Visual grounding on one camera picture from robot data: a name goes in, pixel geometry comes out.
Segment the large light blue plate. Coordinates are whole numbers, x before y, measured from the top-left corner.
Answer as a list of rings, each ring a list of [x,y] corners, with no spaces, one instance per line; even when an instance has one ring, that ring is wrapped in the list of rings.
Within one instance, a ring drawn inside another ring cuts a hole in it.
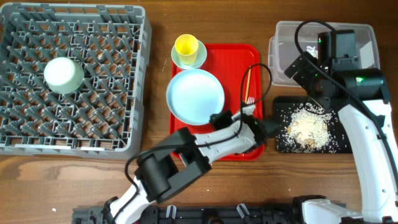
[[[225,94],[220,81],[210,72],[183,70],[169,82],[166,102],[178,120],[201,126],[209,123],[211,115],[222,111]]]

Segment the green bowl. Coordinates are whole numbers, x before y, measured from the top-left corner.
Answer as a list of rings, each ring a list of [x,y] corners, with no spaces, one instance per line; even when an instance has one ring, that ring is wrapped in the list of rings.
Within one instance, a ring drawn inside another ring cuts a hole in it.
[[[44,68],[44,78],[49,88],[63,95],[77,90],[84,77],[81,65],[67,57],[55,58]]]

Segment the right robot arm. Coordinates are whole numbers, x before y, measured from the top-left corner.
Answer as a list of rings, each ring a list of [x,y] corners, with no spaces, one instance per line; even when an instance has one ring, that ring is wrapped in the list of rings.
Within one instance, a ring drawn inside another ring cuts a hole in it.
[[[308,52],[285,70],[325,111],[333,110],[348,137],[361,187],[355,215],[319,199],[302,202],[305,223],[397,223],[397,143],[391,96],[378,68],[358,68],[352,58],[326,73]]]

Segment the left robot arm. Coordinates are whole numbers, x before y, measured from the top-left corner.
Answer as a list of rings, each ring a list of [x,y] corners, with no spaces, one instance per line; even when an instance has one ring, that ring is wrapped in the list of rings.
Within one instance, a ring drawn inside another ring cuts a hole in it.
[[[185,190],[212,168],[212,163],[230,154],[242,154],[265,144],[277,135],[280,124],[257,119],[252,113],[232,114],[229,110],[213,114],[214,131],[192,134],[182,128],[152,149],[130,157],[125,166],[131,187],[120,198],[109,199],[103,208],[108,223],[134,223],[153,202],[162,203]],[[137,162],[133,176],[131,162]]]

